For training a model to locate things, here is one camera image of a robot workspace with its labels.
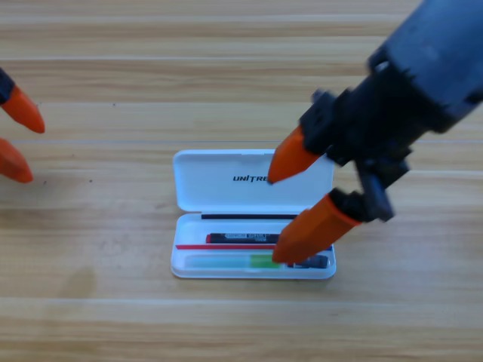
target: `table plank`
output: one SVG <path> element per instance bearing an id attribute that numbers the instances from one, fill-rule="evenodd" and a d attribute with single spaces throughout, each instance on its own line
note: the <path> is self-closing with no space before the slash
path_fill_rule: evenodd
<path id="1" fill-rule="evenodd" d="M 220 58 L 4 60 L 36 102 L 300 102 L 357 84 L 364 64 Z"/>
<path id="2" fill-rule="evenodd" d="M 305 94 L 305 102 L 285 103 L 39 103 L 43 134 L 28 131 L 4 112 L 0 122 L 3 137 L 12 141 L 279 143 L 310 107 L 311 94 Z M 482 141 L 483 108 L 447 133 L 426 133 L 421 140 Z"/>
<path id="3" fill-rule="evenodd" d="M 366 0 L 364 3 L 355 0 L 337 2 L 334 0 L 302 0 L 293 3 L 290 0 L 241 0 L 225 2 L 223 0 L 138 0 L 134 4 L 129 0 L 45 0 L 39 4 L 36 0 L 2 0 L 3 21 L 11 18 L 29 22 L 35 20 L 51 20 L 63 17 L 146 17 L 152 15 L 172 16 L 262 16 L 294 14 L 350 14 L 363 17 L 379 14 L 406 14 L 412 11 L 418 0 L 388 2 L 387 0 Z"/>
<path id="4" fill-rule="evenodd" d="M 481 358 L 481 313 L 471 302 L 452 308 L 12 299 L 1 306 L 0 336 L 14 341 L 0 343 L 0 356 L 16 362 Z"/>

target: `black pen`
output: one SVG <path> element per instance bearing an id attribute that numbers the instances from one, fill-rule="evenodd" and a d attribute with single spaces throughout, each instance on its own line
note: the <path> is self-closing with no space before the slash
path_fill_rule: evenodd
<path id="1" fill-rule="evenodd" d="M 207 244 L 277 244 L 279 234 L 209 234 Z"/>

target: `red strip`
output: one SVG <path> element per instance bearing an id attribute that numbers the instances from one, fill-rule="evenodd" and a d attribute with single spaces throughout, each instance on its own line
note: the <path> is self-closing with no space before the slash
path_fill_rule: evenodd
<path id="1" fill-rule="evenodd" d="M 181 244 L 178 250 L 273 250 L 275 245 L 253 244 Z"/>

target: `white case lid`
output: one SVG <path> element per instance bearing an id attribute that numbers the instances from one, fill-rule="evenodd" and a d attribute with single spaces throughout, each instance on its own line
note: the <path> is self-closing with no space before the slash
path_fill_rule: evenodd
<path id="1" fill-rule="evenodd" d="M 332 190 L 334 163 L 318 159 L 308 170 L 269 185 L 273 149 L 193 149 L 174 156 L 178 206 L 188 212 L 298 214 Z"/>

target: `open case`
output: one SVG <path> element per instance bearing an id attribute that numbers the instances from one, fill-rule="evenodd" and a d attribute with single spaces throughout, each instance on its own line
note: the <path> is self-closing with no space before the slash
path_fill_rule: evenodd
<path id="1" fill-rule="evenodd" d="M 185 150 L 174 156 L 178 206 L 171 271 L 180 278 L 325 279 L 334 275 L 334 246 L 314 256 L 323 266 L 271 262 L 272 250 L 206 250 L 212 233 L 280 234 L 332 190 L 334 164 L 322 157 L 306 172 L 270 185 L 272 149 Z"/>

